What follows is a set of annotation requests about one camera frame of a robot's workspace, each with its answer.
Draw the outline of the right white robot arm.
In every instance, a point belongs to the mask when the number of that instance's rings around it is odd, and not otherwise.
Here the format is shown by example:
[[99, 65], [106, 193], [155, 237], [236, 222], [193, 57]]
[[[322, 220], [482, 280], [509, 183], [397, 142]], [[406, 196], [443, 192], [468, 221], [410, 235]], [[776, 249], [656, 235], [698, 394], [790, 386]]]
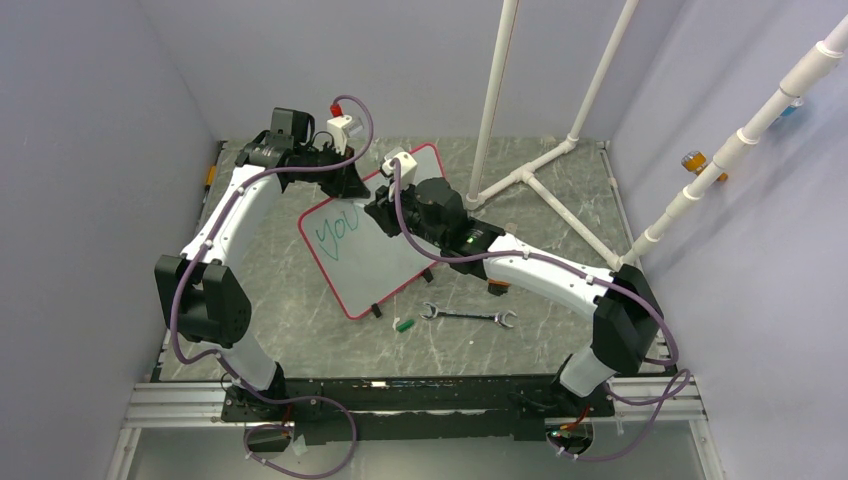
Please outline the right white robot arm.
[[441, 177], [403, 190], [382, 186], [364, 211], [387, 236], [404, 235], [413, 248], [426, 242], [439, 251], [434, 260], [460, 273], [516, 285], [591, 322], [591, 342], [564, 361], [551, 388], [560, 413], [578, 413], [616, 374], [636, 374], [648, 362], [661, 364], [648, 352], [658, 334], [670, 334], [638, 268], [590, 267], [532, 247], [470, 216], [459, 193]]

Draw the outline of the green marker cap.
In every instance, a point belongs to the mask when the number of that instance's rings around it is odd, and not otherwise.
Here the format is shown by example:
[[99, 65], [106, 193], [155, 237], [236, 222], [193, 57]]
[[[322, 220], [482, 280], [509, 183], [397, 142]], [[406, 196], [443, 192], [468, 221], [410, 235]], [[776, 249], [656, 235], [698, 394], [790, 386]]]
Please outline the green marker cap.
[[413, 326], [414, 326], [414, 324], [415, 324], [415, 320], [414, 320], [414, 319], [409, 319], [409, 320], [406, 320], [406, 321], [404, 321], [404, 322], [398, 323], [398, 324], [395, 326], [395, 330], [396, 330], [397, 332], [405, 332], [405, 331], [409, 330], [411, 327], [413, 327]]

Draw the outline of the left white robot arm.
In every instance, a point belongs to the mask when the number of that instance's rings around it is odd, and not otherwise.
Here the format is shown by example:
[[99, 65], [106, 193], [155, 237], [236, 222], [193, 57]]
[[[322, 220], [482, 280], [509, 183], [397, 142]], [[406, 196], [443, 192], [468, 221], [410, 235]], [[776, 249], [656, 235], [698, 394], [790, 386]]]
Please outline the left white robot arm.
[[371, 127], [332, 104], [318, 129], [306, 112], [276, 108], [269, 129], [239, 151], [224, 195], [195, 238], [177, 255], [163, 255], [154, 277], [171, 349], [193, 364], [211, 356], [234, 380], [238, 394], [264, 420], [287, 406], [283, 368], [250, 331], [252, 305], [238, 270], [263, 218], [293, 183], [319, 186], [333, 199], [365, 199], [370, 191], [354, 165], [351, 137]]

